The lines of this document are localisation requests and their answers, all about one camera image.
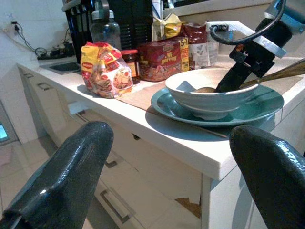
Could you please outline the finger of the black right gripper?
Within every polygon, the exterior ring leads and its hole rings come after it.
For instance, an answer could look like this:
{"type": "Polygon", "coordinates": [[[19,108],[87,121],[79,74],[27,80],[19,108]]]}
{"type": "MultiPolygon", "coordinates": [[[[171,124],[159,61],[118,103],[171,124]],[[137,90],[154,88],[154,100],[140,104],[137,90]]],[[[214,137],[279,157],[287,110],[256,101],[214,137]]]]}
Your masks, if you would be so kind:
{"type": "Polygon", "coordinates": [[[250,66],[245,63],[236,63],[219,82],[215,92],[226,93],[237,90],[250,74],[250,66]]]}

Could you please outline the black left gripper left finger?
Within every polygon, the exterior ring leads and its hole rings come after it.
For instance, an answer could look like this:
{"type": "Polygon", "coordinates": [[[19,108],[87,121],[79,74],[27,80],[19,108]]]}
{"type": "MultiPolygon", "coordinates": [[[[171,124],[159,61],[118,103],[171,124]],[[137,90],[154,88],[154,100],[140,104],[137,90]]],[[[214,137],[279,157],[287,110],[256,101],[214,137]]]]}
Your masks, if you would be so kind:
{"type": "Polygon", "coordinates": [[[114,133],[84,124],[41,165],[2,214],[2,229],[81,229],[114,133]]]}

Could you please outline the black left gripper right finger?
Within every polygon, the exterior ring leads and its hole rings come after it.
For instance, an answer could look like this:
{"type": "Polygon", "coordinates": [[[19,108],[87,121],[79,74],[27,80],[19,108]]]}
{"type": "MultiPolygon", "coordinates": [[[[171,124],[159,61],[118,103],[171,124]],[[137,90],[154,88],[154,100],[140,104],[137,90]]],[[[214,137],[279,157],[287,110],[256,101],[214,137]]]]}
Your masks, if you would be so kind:
{"type": "Polygon", "coordinates": [[[269,229],[305,227],[305,158],[287,141],[253,126],[235,127],[230,149],[269,229]]]}

